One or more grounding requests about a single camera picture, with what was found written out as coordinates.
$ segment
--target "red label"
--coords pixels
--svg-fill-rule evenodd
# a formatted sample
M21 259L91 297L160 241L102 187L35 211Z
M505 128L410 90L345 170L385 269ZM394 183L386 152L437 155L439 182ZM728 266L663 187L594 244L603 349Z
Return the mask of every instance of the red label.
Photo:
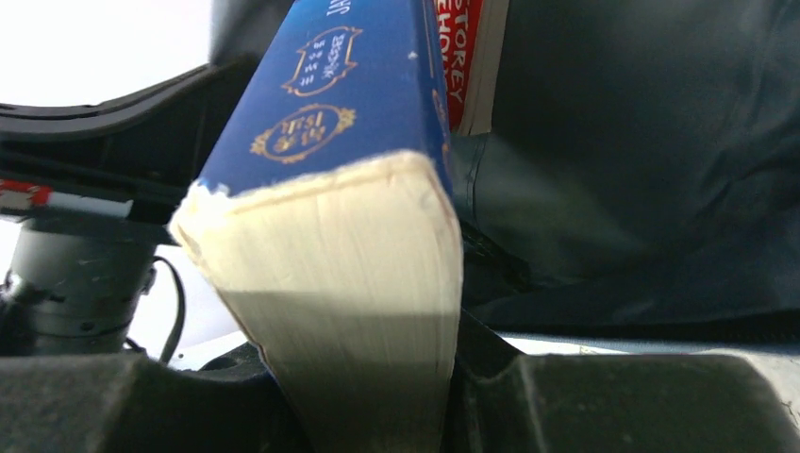
M461 124L483 0L436 0L450 128Z
M47 204L53 189L28 182L0 179L0 208L29 210Z

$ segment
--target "book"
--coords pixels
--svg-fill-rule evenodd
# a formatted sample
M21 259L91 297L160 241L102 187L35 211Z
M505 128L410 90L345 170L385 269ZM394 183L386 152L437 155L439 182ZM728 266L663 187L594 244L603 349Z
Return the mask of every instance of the book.
M475 53L475 37L484 0L436 0L439 42L447 84L450 129L458 129Z
M437 0L455 2L459 0ZM485 134L492 130L492 111L494 91L497 86L497 73L503 52L503 38L506 33L509 0L461 0L467 2L470 13L470 32L475 36L474 48L469 62L469 78L463 95L461 118L451 124L451 130L462 136ZM458 101L448 97L450 106Z
M168 225L318 451L440 448L463 269L435 12L295 1Z

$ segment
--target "book spine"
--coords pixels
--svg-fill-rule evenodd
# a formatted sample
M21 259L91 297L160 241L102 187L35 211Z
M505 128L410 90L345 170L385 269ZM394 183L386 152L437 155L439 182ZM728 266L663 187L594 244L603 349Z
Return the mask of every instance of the book spine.
M432 1L295 0L198 182L236 196L405 149L450 193Z
M444 79L451 130L458 129L475 52L483 0L431 0L436 2L437 28L442 48Z

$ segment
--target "black cable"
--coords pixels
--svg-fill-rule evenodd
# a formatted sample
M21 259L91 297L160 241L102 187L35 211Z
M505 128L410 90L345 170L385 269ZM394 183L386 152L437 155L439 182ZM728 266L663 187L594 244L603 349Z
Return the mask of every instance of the black cable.
M180 342L180 335L183 333L183 325L186 323L186 293L183 291L183 282L177 269L163 257L155 257L153 263L161 261L170 268L175 281L175 291L177 292L177 315L175 316L175 324L164 343L164 349L161 351L161 356L158 358L162 363L169 363L177 349L177 344Z
M127 344L128 347L130 347L130 350L133 351L133 352L137 352L137 353L140 353L140 354L144 354L144 353L147 352L147 351L144 350L143 347L139 346L138 343L134 342L130 338L125 338L125 344Z

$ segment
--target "metal cylinder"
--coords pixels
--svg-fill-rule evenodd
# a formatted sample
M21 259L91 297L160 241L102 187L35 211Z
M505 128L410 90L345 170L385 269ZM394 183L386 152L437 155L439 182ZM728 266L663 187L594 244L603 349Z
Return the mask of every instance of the metal cylinder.
M31 219L0 291L0 355L122 350L157 244L99 216Z

